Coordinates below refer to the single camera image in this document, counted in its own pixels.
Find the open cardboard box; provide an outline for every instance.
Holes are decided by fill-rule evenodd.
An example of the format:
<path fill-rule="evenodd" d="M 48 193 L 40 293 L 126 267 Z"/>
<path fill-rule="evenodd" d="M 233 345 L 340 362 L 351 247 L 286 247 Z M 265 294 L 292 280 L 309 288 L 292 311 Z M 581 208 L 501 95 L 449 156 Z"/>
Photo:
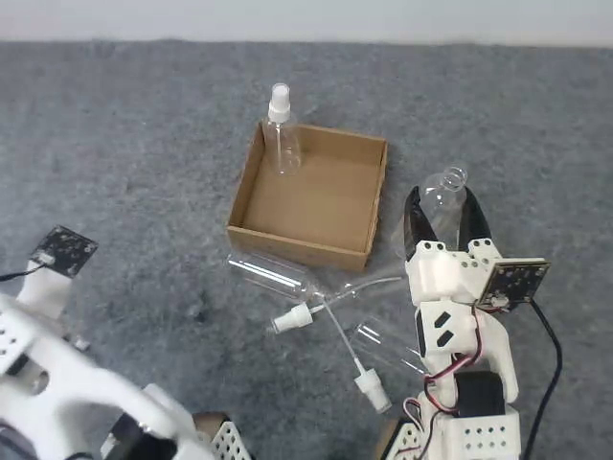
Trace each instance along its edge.
<path fill-rule="evenodd" d="M 278 175 L 258 125 L 228 222 L 232 245 L 305 265 L 361 271 L 371 253 L 387 142 L 299 126 L 303 164 Z"/>

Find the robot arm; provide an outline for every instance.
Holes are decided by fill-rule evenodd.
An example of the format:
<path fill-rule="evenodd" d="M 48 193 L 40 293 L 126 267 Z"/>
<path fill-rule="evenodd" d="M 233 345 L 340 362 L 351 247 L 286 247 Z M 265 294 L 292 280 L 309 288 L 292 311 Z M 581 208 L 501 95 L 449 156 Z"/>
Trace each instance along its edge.
<path fill-rule="evenodd" d="M 109 435 L 103 446 L 107 460 L 213 460 L 230 448 L 236 459 L 249 460 L 232 423 L 222 423 L 223 431 L 213 439 L 197 430 L 191 414 L 161 388 L 141 390 L 62 338 L 57 318 L 72 278 L 96 247 L 57 227 L 34 252 L 29 268 L 36 271 L 26 277 L 18 297 L 0 294 L 0 422 L 24 436 L 40 460 L 93 458 L 76 409 L 112 406 L 124 415 L 114 427 L 117 436 Z M 132 457 L 143 440 L 150 451 Z"/>
<path fill-rule="evenodd" d="M 530 302 L 550 264 L 503 258 L 468 189 L 459 231 L 463 250 L 437 241 L 417 187 L 407 197 L 405 226 L 413 237 L 405 270 L 429 372 L 414 400 L 421 431 L 415 458 L 516 459 L 519 417 L 510 404 L 519 389 L 509 337 L 492 314 Z"/>

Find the circuit board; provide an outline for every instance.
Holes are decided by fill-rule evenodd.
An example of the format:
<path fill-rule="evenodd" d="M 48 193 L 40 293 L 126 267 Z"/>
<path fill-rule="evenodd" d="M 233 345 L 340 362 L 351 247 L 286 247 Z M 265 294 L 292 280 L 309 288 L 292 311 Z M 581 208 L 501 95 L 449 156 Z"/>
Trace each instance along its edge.
<path fill-rule="evenodd" d="M 495 297 L 507 297 L 511 308 L 530 302 L 550 265 L 543 260 L 497 262 L 477 305 L 491 305 Z"/>
<path fill-rule="evenodd" d="M 98 244 L 95 241 L 57 225 L 38 244 L 30 260 L 44 264 L 68 278 L 74 278 L 96 249 Z"/>

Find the clear plastic bottle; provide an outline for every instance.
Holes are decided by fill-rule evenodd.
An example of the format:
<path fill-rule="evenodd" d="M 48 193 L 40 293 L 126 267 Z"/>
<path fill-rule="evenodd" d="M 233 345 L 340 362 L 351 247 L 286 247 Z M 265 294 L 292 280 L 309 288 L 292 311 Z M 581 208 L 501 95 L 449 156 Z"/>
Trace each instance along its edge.
<path fill-rule="evenodd" d="M 388 323 L 370 316 L 355 329 L 351 345 L 377 361 L 391 366 L 405 376 L 422 376 L 425 368 L 420 358 L 420 346 L 415 323 L 403 325 Z"/>
<path fill-rule="evenodd" d="M 262 122 L 266 156 L 278 174 L 292 175 L 302 164 L 296 119 L 289 103 L 289 87 L 276 83 L 268 105 L 268 116 Z"/>
<path fill-rule="evenodd" d="M 299 304 L 288 313 L 271 318 L 275 334 L 306 326 L 312 323 L 313 314 L 350 303 L 362 292 L 377 296 L 407 289 L 406 275 L 400 266 L 383 267 L 343 283 L 338 290 L 332 291 L 323 287 L 307 268 L 268 254 L 234 250 L 228 256 L 227 264 L 243 280 Z"/>
<path fill-rule="evenodd" d="M 354 379 L 357 387 L 367 396 L 378 413 L 383 413 L 392 406 L 376 370 L 367 369 L 362 365 L 345 331 L 329 307 L 331 300 L 329 301 L 327 299 L 328 296 L 318 288 L 318 283 L 315 282 L 306 269 L 263 254 L 240 254 L 233 252 L 228 256 L 227 262 L 233 271 L 237 271 L 238 275 L 246 281 L 280 293 L 294 301 L 301 302 L 288 313 L 273 319 L 273 328 L 277 334 L 289 329 L 306 326 L 313 321 L 312 313 L 326 311 L 347 347 L 352 362 L 359 373 L 359 376 Z M 359 287 L 352 286 L 351 290 L 346 291 L 347 295 L 345 296 L 349 296 L 357 289 Z M 312 303 L 316 303 L 317 306 L 311 308 L 309 304 Z"/>
<path fill-rule="evenodd" d="M 268 254 L 233 251 L 226 262 L 245 281 L 295 303 L 311 301 L 320 290 L 306 268 Z"/>
<path fill-rule="evenodd" d="M 430 220 L 439 241 L 451 250 L 458 247 L 458 228 L 466 199 L 467 179 L 465 165 L 456 163 L 443 172 L 427 176 L 420 184 L 420 207 Z M 404 216 L 400 218 L 390 240 L 396 254 L 404 259 L 407 249 L 405 244 L 409 249 L 413 245 L 411 234 L 404 233 Z"/>

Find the bottle cap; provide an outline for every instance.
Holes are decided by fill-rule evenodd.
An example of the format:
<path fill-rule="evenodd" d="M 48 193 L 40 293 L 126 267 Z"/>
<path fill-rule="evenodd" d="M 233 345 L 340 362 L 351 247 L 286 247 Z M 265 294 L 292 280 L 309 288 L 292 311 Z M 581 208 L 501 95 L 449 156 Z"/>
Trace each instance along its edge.
<path fill-rule="evenodd" d="M 268 105 L 268 118 L 271 122 L 284 123 L 289 120 L 289 86 L 276 83 L 272 87 L 272 96 Z"/>
<path fill-rule="evenodd" d="M 277 334 L 284 333 L 290 329 L 302 328 L 312 322 L 313 316 L 310 314 L 305 302 L 272 320 L 275 333 Z"/>
<path fill-rule="evenodd" d="M 385 393 L 385 389 L 375 369 L 369 369 L 355 379 L 355 384 L 368 397 L 378 414 L 382 414 L 392 407 L 392 403 L 387 397 L 387 393 Z"/>

